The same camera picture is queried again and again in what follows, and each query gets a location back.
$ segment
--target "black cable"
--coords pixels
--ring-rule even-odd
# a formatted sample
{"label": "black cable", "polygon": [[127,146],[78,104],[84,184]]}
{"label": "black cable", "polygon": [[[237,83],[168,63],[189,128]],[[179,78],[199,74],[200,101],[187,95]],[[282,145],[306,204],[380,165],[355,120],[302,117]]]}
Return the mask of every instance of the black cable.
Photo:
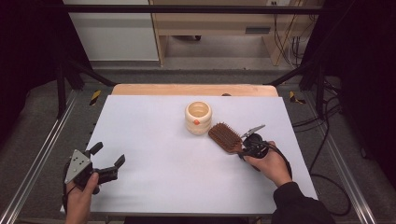
{"label": "black cable", "polygon": [[[289,33],[289,29],[291,28],[291,25],[292,25],[295,17],[296,17],[296,15],[294,15],[294,17],[291,20],[291,23],[289,25],[289,28],[286,30],[287,34]],[[277,32],[277,14],[274,15],[274,40],[275,40],[275,44],[276,44],[277,48],[279,49],[280,53],[282,54],[283,59],[286,61],[286,63],[291,64],[288,57],[286,57],[286,53],[283,50],[284,46],[282,44],[282,41],[280,40],[279,33]]]}
{"label": "black cable", "polygon": [[347,215],[350,212],[350,209],[352,207],[352,202],[350,201],[350,198],[347,196],[347,192],[344,190],[343,187],[341,187],[339,184],[335,183],[335,181],[331,180],[329,177],[326,177],[324,175],[318,175],[318,174],[311,174],[311,176],[316,176],[316,177],[320,177],[323,178],[331,183],[333,183],[337,188],[339,188],[341,191],[343,191],[344,195],[346,196],[346,200],[347,200],[347,209],[345,212],[343,213],[334,213],[332,211],[329,211],[330,214],[337,216],[337,217],[343,217],[345,215]]}
{"label": "black cable", "polygon": [[[332,97],[332,98],[329,99],[329,101],[328,101],[328,102],[326,103],[326,105],[325,105],[325,111],[327,111],[327,106],[329,105],[329,103],[330,103],[333,99],[337,99],[337,96],[334,96],[334,97]],[[329,135],[329,131],[330,131],[330,125],[329,125],[329,124],[330,124],[330,122],[329,122],[328,114],[325,113],[324,115],[325,115],[325,121],[326,121],[326,125],[327,125],[326,133],[324,134],[323,140],[322,140],[322,142],[320,143],[320,146],[319,146],[319,149],[318,149],[318,151],[317,151],[317,154],[315,155],[315,158],[314,158],[314,160],[312,161],[311,166],[310,166],[309,169],[308,169],[309,174],[311,174],[312,168],[314,167],[315,162],[317,161],[318,156],[319,156],[321,150],[323,149],[324,144],[326,143],[327,135]]]}
{"label": "black cable", "polygon": [[295,64],[297,67],[300,66],[298,63],[298,60],[300,59],[299,55],[298,55],[298,42],[295,39],[298,39],[298,36],[294,36],[292,43],[291,43],[291,52],[293,53],[294,59],[296,60]]}
{"label": "black cable", "polygon": [[340,93],[341,89],[334,87],[332,83],[330,83],[326,78],[324,78],[324,84],[326,89],[329,89],[331,91],[335,91],[337,94]]}
{"label": "black cable", "polygon": [[77,185],[75,185],[73,188],[71,188],[71,189],[67,192],[66,197],[69,197],[69,193],[70,193],[73,189],[75,189],[76,187],[77,187]]}
{"label": "black cable", "polygon": [[314,167],[314,165],[315,165],[315,163],[316,163],[316,161],[317,161],[317,159],[318,159],[318,156],[319,156],[321,150],[323,149],[324,144],[326,143],[326,139],[327,139],[327,136],[329,135],[329,131],[330,131],[330,122],[329,122],[329,114],[327,113],[327,112],[328,112],[327,107],[328,107],[328,105],[330,104],[330,102],[331,102],[333,99],[337,99],[337,98],[338,98],[337,96],[334,96],[334,97],[330,98],[330,99],[327,101],[326,105],[325,105],[325,111],[326,111],[326,113],[325,113],[324,115],[325,115],[325,121],[326,121],[326,125],[327,125],[327,130],[326,130],[326,133],[325,133],[324,136],[323,136],[323,140],[322,140],[322,142],[321,142],[321,144],[320,144],[320,146],[319,146],[318,152],[317,152],[317,154],[315,155],[315,158],[314,158],[314,160],[312,161],[311,166],[309,167],[308,173],[309,173],[311,176],[317,176],[317,177],[321,177],[321,178],[326,179],[327,181],[333,183],[337,188],[339,188],[339,189],[344,193],[344,195],[346,196],[346,199],[347,199],[347,209],[346,209],[346,211],[343,212],[343,213],[334,213],[334,212],[332,212],[332,211],[329,210],[330,214],[332,214],[332,215],[334,215],[334,216],[339,216],[339,217],[341,217],[341,216],[345,216],[346,214],[349,213],[350,208],[351,208],[351,205],[352,205],[352,202],[350,201],[350,199],[349,199],[349,197],[348,197],[348,195],[347,195],[347,192],[346,192],[340,185],[338,185],[337,183],[335,183],[335,181],[331,180],[329,177],[326,177],[326,176],[324,176],[324,175],[312,174],[312,169],[313,169],[313,167]]}
{"label": "black cable", "polygon": [[291,51],[292,51],[292,53],[293,53],[293,56],[295,57],[295,58],[298,58],[298,59],[302,59],[303,57],[304,57],[304,54],[303,53],[298,53],[298,45],[301,43],[301,41],[300,41],[300,37],[299,36],[294,36],[293,37],[293,42],[291,43]]}
{"label": "black cable", "polygon": [[300,37],[297,36],[297,41],[296,41],[296,55],[295,55],[296,64],[298,64],[298,59],[299,59],[299,56],[298,56],[298,50],[299,50],[299,48],[300,48]]}
{"label": "black cable", "polygon": [[299,57],[303,57],[304,56],[304,54],[303,53],[299,53],[299,51],[300,51],[300,43],[301,43],[301,40],[300,40],[300,36],[297,36],[297,48],[296,48],[296,55],[297,56],[299,56]]}
{"label": "black cable", "polygon": [[[329,109],[329,111],[327,111],[327,112],[325,112],[325,113],[330,113],[330,112],[332,112],[337,106],[339,106],[339,104],[338,104],[338,105],[334,105],[331,109]],[[309,124],[309,123],[312,123],[312,122],[314,122],[315,120],[318,120],[318,119],[319,119],[319,117],[314,117],[314,118],[311,118],[311,119],[306,119],[306,120],[298,121],[298,122],[293,123],[293,124],[292,124],[292,127],[293,127],[293,128],[296,128],[296,127],[305,126],[305,125],[307,125],[307,124]]]}
{"label": "black cable", "polygon": [[[330,113],[329,118],[331,118],[333,115],[335,115],[335,114],[338,113],[339,111],[340,111],[340,109],[338,109],[338,110],[333,111],[332,113]],[[310,127],[310,128],[308,128],[308,129],[304,129],[304,130],[300,130],[300,131],[294,131],[294,132],[295,132],[295,133],[307,132],[307,131],[310,131],[310,130],[312,130],[312,129],[317,128],[318,126],[322,125],[323,123],[324,123],[324,120],[323,120],[320,124],[317,124],[317,125],[315,125],[315,126],[313,126],[313,127]]]}
{"label": "black cable", "polygon": [[[285,164],[286,164],[286,167],[287,167],[287,169],[288,169],[288,172],[289,172],[290,177],[293,178],[293,174],[292,174],[290,162],[289,162],[288,159],[285,157],[285,155],[283,155],[283,153],[280,151],[279,148],[277,148],[276,146],[270,144],[270,143],[267,142],[267,141],[262,141],[262,140],[255,141],[255,140],[253,140],[253,139],[249,139],[248,141],[249,141],[250,143],[256,143],[257,145],[264,145],[264,146],[267,147],[268,150],[269,150],[269,149],[272,149],[274,152],[276,152],[280,157],[282,157],[283,161],[284,161]],[[238,155],[239,155],[239,157],[240,157],[241,159],[243,159],[243,157],[241,157],[241,156],[253,156],[253,157],[254,157],[254,155],[250,154],[249,151],[248,151],[248,152],[246,152],[246,151],[245,151],[245,152],[240,152],[240,153],[238,153]]]}
{"label": "black cable", "polygon": [[326,92],[328,92],[329,94],[331,94],[331,95],[338,95],[338,92],[336,92],[336,91],[333,91],[332,89],[330,89],[330,88],[325,88],[324,89]]}
{"label": "black cable", "polygon": [[309,15],[309,20],[311,20],[311,21],[317,21],[318,18],[316,18],[316,15]]}
{"label": "black cable", "polygon": [[69,196],[69,192],[67,192],[67,187],[66,184],[64,183],[64,180],[66,179],[66,174],[67,174],[67,170],[69,169],[70,166],[70,162],[71,159],[66,163],[66,165],[64,166],[64,175],[63,175],[63,179],[62,179],[62,185],[64,187],[64,194],[62,196],[62,204],[64,205],[64,212],[67,214],[67,201],[68,201],[68,196]]}

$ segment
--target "wrist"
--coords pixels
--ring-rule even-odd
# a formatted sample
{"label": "wrist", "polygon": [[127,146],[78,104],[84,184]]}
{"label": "wrist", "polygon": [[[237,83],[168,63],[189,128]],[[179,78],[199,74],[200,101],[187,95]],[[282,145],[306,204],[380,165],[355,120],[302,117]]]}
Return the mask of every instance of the wrist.
{"label": "wrist", "polygon": [[81,217],[80,215],[67,214],[64,224],[86,224],[88,222],[87,217]]}
{"label": "wrist", "polygon": [[293,180],[290,178],[290,176],[283,176],[277,179],[273,179],[272,181],[279,188],[280,186],[292,182]]}

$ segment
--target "gray floor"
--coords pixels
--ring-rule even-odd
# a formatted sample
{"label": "gray floor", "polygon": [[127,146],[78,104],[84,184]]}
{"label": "gray floor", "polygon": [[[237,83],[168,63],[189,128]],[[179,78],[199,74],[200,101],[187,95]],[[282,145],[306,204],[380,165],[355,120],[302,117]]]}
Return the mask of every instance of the gray floor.
{"label": "gray floor", "polygon": [[[260,38],[237,38],[203,36],[201,42],[190,37],[171,38],[167,51],[166,65],[160,67],[150,63],[125,63],[124,67],[99,64],[98,72],[118,82],[130,83],[250,83],[262,84],[274,80],[291,69],[282,64],[273,67],[265,53]],[[42,167],[40,175],[21,208],[21,217],[62,219],[59,213],[62,195],[62,170],[65,161],[75,148],[84,149],[90,140],[106,95],[111,88],[105,87],[89,77],[83,77],[87,84],[78,93],[76,106]],[[311,92],[301,92],[294,83],[298,77],[277,88],[292,123],[310,119],[314,116],[305,104],[291,103],[290,91],[295,91],[298,99],[305,99]],[[102,90],[96,105],[89,105],[95,90]],[[56,83],[51,82],[31,91],[27,103],[9,139],[0,150],[0,179],[7,183],[0,194],[0,211],[5,211],[8,203],[17,192],[25,175],[29,172],[35,156],[46,141],[57,113]],[[360,145],[342,114],[330,119],[331,135],[346,160],[361,192],[370,206],[377,223],[396,223],[396,192],[384,177],[375,161],[364,159]],[[322,139],[319,128],[298,132],[296,137],[303,152],[305,163],[309,166]],[[329,155],[326,145],[315,165],[314,172],[333,179],[342,185],[341,179]],[[329,210],[343,212],[347,201],[341,191],[323,179],[313,177],[319,199]],[[94,219],[103,220],[101,216]],[[354,208],[344,217],[334,217],[337,223],[361,223]]]}

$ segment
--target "black sleeve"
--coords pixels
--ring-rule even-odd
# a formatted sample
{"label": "black sleeve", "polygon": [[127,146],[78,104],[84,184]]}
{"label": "black sleeve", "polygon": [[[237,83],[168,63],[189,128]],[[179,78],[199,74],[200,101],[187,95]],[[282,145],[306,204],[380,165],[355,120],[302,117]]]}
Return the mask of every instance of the black sleeve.
{"label": "black sleeve", "polygon": [[276,210],[272,217],[273,224],[335,223],[323,203],[305,197],[295,182],[280,186],[274,192],[274,201]]}

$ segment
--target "human hand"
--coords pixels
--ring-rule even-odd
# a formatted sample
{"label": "human hand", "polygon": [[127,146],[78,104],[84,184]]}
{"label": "human hand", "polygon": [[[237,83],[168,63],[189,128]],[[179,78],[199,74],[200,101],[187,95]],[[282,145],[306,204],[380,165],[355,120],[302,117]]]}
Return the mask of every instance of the human hand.
{"label": "human hand", "polygon": [[93,173],[84,190],[72,181],[67,184],[68,194],[66,224],[85,224],[90,215],[92,193],[98,184],[99,174]]}
{"label": "human hand", "polygon": [[[268,143],[273,146],[276,145],[273,141],[269,141]],[[272,149],[269,149],[267,155],[262,159],[245,156],[244,160],[257,167],[277,187],[292,181],[285,161]]]}

